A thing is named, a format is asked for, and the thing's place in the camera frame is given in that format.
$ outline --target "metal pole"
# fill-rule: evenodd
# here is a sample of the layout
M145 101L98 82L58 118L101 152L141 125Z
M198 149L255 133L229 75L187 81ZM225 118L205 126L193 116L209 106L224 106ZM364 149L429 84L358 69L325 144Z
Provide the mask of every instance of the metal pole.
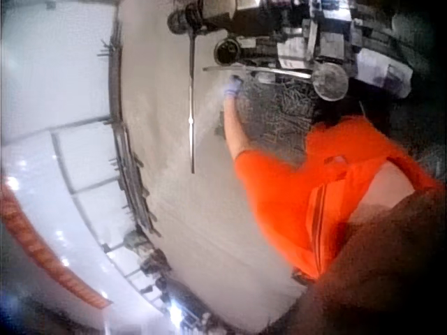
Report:
M191 160L191 173L194 169L194 58L196 53L196 34L189 32L189 158Z
M294 77L297 80L310 83L310 79L312 75L306 72L300 72L298 70L283 70L280 68L261 68L257 66L208 66L203 68L206 71L223 71L223 70L232 70L232 71L253 71L253 72L266 72L266 73L276 73L278 75L287 75L290 77Z

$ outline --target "machinery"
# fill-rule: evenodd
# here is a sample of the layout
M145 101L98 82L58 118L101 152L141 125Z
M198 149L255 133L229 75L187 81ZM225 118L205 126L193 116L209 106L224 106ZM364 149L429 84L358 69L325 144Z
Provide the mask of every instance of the machinery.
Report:
M197 0L168 18L174 34L190 38L189 139L194 173L193 76L195 39L225 29L214 49L219 66L292 77L313 85L326 101L345 97L350 80L398 98L411 91L411 49L380 10L355 0Z

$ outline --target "hand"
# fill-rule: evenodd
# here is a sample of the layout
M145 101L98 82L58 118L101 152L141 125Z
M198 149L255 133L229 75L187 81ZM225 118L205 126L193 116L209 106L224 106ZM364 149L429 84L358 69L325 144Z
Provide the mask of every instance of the hand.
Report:
M240 88L242 86L242 79L236 75L230 76L230 82L228 83L225 90L225 97L232 96L235 97L239 94Z

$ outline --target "orange shirt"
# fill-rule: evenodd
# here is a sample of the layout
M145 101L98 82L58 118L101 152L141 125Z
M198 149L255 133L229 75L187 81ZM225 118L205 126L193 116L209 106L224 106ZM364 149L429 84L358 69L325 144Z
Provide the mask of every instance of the orange shirt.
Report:
M261 230L293 266L312 278L337 256L345 222L387 160L415 190L438 186L363 117L344 118L332 128L317 124L306 145L307 160L298 169L258 150L242 152L235 169ZM333 160L338 156L345 161Z

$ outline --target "ceiling light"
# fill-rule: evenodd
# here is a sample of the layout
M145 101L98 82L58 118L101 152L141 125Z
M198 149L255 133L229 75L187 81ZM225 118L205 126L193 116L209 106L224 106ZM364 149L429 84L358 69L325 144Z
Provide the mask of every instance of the ceiling light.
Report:
M173 323L176 328L180 328L180 323L183 321L183 313L182 310L176 305L172 304L169 308L170 321Z
M65 267L69 267L69 266L70 266L70 262L69 262L66 258L62 258L62 259L61 259L61 262L62 262L62 264L63 264Z
M8 185L13 191L17 191L19 189L19 181L14 177L6 177L6 185Z

